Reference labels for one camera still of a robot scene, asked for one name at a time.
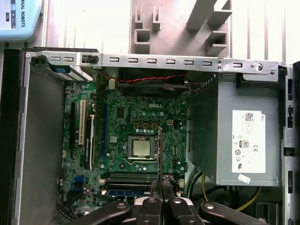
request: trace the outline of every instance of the green circuit board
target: green circuit board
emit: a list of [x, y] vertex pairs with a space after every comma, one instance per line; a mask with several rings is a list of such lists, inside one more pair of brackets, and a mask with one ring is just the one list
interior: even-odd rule
[[[157, 173], [155, 159], [128, 160], [126, 157], [128, 138], [150, 138], [156, 144], [159, 127], [163, 129], [163, 172], [178, 174], [185, 171], [186, 96], [124, 97], [118, 90], [109, 90], [106, 80], [99, 81], [102, 83], [66, 83], [60, 185], [65, 194], [69, 190], [90, 191], [84, 191], [78, 205], [99, 206], [105, 198], [99, 194], [100, 179], [107, 172]], [[81, 100], [87, 101], [87, 114], [95, 115], [91, 169], [86, 169], [86, 146], [78, 143]], [[74, 103], [77, 104], [73, 122], [75, 135], [71, 138]]]
[[157, 160], [128, 160], [129, 137], [154, 137], [161, 127], [164, 173], [182, 173], [186, 151], [186, 98], [124, 97], [107, 91], [106, 146], [101, 171], [157, 172]]

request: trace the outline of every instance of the gray metal frame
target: gray metal frame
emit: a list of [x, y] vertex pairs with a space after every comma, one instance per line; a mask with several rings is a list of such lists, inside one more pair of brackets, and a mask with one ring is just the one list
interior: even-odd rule
[[[82, 63], [84, 55], [94, 55], [99, 57], [99, 62], [95, 64]], [[256, 61], [256, 60], [238, 60], [210, 57], [189, 57], [189, 56], [167, 56], [167, 55], [137, 55], [137, 54], [104, 54], [104, 53], [85, 53], [85, 52], [27, 52], [26, 54], [26, 74], [25, 80], [29, 80], [29, 62], [32, 57], [42, 57], [53, 65], [68, 65], [80, 67], [124, 67], [124, 68], [164, 68], [179, 69], [203, 72], [216, 72], [223, 74], [242, 73], [245, 80], [248, 81], [278, 81], [278, 66], [288, 67], [287, 79], [293, 79], [293, 66], [275, 61]], [[28, 89], [26, 86], [25, 109], [27, 107]], [[286, 112], [288, 106], [294, 106], [293, 101], [288, 101], [288, 92], [286, 86]], [[26, 119], [22, 121], [20, 151], [23, 151], [25, 140]], [[288, 193], [288, 171], [294, 171], [295, 175], [295, 157], [285, 157], [283, 155], [284, 147], [295, 147], [295, 126], [283, 130], [284, 138], [282, 141], [282, 185], [283, 185], [283, 222], [288, 225], [289, 219], [295, 221], [295, 189], [293, 194]], [[23, 163], [20, 165], [20, 185], [18, 185], [16, 208], [20, 209], [21, 189], [22, 189]], [[16, 210], [15, 216], [19, 217], [19, 210]]]

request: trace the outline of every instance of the sticker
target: sticker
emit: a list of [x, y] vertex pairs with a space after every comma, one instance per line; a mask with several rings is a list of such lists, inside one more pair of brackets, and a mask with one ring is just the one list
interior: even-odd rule
[[117, 143], [117, 139], [118, 139], [117, 137], [111, 136], [109, 142], [110, 143]]
[[266, 118], [261, 111], [232, 111], [232, 172], [266, 172]]
[[0, 30], [15, 29], [16, 26], [16, 4], [15, 0], [0, 1]]
[[249, 184], [250, 181], [251, 181], [251, 178], [250, 177], [246, 177], [243, 174], [240, 174], [239, 177], [238, 177], [238, 180], [243, 181], [246, 184]]

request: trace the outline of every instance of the metal clamp jaw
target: metal clamp jaw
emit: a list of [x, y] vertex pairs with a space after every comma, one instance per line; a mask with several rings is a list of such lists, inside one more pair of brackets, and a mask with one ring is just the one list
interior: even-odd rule
[[216, 202], [205, 202], [199, 207], [202, 218], [216, 225], [268, 225], [267, 223], [238, 212]]

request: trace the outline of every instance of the chip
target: chip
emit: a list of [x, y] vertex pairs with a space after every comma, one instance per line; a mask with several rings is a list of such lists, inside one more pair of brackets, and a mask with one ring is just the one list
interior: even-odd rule
[[134, 156], [150, 156], [150, 140], [134, 140], [133, 141], [133, 155]]
[[118, 107], [117, 108], [117, 118], [118, 119], [123, 119], [124, 118], [124, 108]]

